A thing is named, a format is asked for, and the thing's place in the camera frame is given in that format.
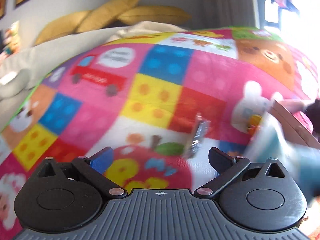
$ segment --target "silver screw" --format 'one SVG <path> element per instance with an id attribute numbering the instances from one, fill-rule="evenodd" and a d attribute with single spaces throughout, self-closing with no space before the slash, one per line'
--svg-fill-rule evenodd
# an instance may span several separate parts
<path id="1" fill-rule="evenodd" d="M 198 194 L 203 195 L 203 196 L 208 196 L 213 193 L 212 189 L 207 188 L 207 187 L 202 187 L 197 189 Z"/>
<path id="2" fill-rule="evenodd" d="M 124 194 L 124 190 L 119 187 L 114 187 L 111 190 L 109 190 L 109 193 L 113 196 L 121 196 Z"/>

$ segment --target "yellow pillow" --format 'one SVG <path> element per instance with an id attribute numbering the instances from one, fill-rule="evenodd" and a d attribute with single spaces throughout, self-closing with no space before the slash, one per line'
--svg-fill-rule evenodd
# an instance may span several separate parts
<path id="1" fill-rule="evenodd" d="M 77 33 L 101 29 L 115 22 L 119 14 L 135 7 L 140 0 L 111 0 L 90 13 L 79 25 Z"/>
<path id="2" fill-rule="evenodd" d="M 142 21 L 180 25 L 190 18 L 191 15 L 174 6 L 138 6 L 118 16 L 118 20 L 127 25 Z"/>
<path id="3" fill-rule="evenodd" d="M 49 22 L 38 35 L 35 45 L 74 33 L 90 12 L 90 10 L 75 12 Z"/>

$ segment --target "red truck illustration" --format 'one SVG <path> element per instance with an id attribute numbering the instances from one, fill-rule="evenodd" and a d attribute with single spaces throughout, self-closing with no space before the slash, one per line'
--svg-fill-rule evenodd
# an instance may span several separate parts
<path id="1" fill-rule="evenodd" d="M 94 69 L 92 65 L 98 56 L 99 55 L 87 55 L 81 58 L 71 72 L 72 82 L 77 84 L 81 81 L 81 79 L 87 80 L 97 85 L 106 87 L 107 95 L 109 97 L 113 97 L 124 88 L 126 78 Z"/>

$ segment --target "gray ribbed plate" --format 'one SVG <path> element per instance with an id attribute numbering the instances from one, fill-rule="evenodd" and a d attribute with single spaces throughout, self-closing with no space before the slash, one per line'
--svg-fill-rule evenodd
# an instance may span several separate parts
<path id="1" fill-rule="evenodd" d="M 135 189 L 111 200 L 92 223 L 63 234 L 25 229 L 16 240 L 299 240 L 297 228 L 276 234 L 255 233 L 227 220 L 211 200 L 195 198 L 186 189 Z"/>

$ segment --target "apple stem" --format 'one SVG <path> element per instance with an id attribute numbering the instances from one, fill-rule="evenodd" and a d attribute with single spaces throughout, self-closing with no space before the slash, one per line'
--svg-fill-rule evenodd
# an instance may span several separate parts
<path id="1" fill-rule="evenodd" d="M 159 135 L 153 135 L 152 136 L 152 140 L 151 140 L 151 150 L 153 151 L 156 147 L 157 147 L 157 145 L 159 144 L 159 142 L 161 141 L 161 136 L 159 136 Z"/>

